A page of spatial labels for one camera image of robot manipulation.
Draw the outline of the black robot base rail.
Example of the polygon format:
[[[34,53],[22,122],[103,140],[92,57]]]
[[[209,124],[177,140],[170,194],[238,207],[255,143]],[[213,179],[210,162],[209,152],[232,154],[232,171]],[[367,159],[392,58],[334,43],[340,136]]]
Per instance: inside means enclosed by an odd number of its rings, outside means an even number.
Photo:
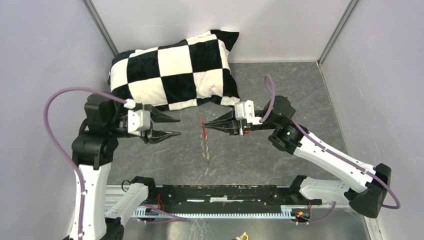
[[[296,177],[291,185],[157,185],[153,178],[136,176],[124,180],[121,189],[130,184],[146,184],[144,203],[159,206],[170,214],[276,214],[282,206],[320,206],[321,199],[308,200],[300,193]]]

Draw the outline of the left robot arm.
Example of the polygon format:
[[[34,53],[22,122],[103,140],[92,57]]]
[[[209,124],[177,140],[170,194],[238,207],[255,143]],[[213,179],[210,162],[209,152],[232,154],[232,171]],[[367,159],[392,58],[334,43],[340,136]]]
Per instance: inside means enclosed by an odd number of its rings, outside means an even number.
[[[91,94],[84,111],[86,118],[71,145],[77,196],[68,239],[120,240],[133,212],[143,202],[153,203],[158,194],[153,178],[136,176],[117,203],[105,209],[107,180],[119,139],[137,137],[146,144],[160,143],[177,133],[154,130],[153,124],[175,119],[152,105],[131,99],[116,101],[107,93]]]

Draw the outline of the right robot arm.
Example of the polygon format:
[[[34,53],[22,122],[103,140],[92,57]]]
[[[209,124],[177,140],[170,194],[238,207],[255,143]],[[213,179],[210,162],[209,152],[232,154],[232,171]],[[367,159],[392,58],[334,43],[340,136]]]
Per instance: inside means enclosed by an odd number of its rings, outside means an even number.
[[[277,150],[305,159],[338,178],[297,176],[288,191],[293,203],[302,204],[306,200],[346,203],[358,214],[377,218],[381,208],[386,207],[387,194],[393,194],[391,168],[383,163],[374,166],[362,162],[330,146],[292,120],[295,112],[287,97],[276,95],[263,110],[255,110],[251,100],[241,101],[226,114],[201,126],[232,136],[271,130],[268,140]]]

